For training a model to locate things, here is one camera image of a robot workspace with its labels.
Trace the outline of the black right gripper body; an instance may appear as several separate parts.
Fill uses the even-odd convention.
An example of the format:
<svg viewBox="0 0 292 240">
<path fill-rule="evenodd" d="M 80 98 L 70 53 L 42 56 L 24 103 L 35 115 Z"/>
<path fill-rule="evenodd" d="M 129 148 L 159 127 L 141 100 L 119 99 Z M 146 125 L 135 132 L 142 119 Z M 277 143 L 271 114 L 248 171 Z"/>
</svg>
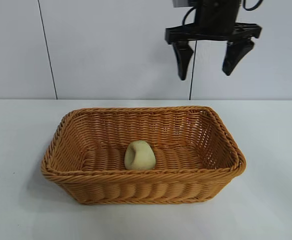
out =
<svg viewBox="0 0 292 240">
<path fill-rule="evenodd" d="M 240 7 L 253 11 L 261 5 L 259 0 L 246 8 L 245 0 L 188 0 L 191 7 L 181 25 L 165 29 L 165 41 L 171 45 L 181 41 L 236 41 L 260 37 L 262 27 L 256 23 L 236 22 Z"/>
</svg>

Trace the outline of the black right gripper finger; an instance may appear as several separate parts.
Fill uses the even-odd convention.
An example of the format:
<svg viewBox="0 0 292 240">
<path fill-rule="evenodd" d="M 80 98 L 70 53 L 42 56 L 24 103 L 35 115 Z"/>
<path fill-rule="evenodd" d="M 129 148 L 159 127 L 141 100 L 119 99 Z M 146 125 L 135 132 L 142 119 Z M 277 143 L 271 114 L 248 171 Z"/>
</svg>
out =
<svg viewBox="0 0 292 240">
<path fill-rule="evenodd" d="M 254 48 L 254 45 L 255 43 L 250 38 L 228 41 L 222 71 L 230 76 L 238 63 Z"/>
<path fill-rule="evenodd" d="M 176 57 L 178 76 L 181 81 L 185 81 L 194 51 L 188 41 L 173 42 L 172 47 Z"/>
</svg>

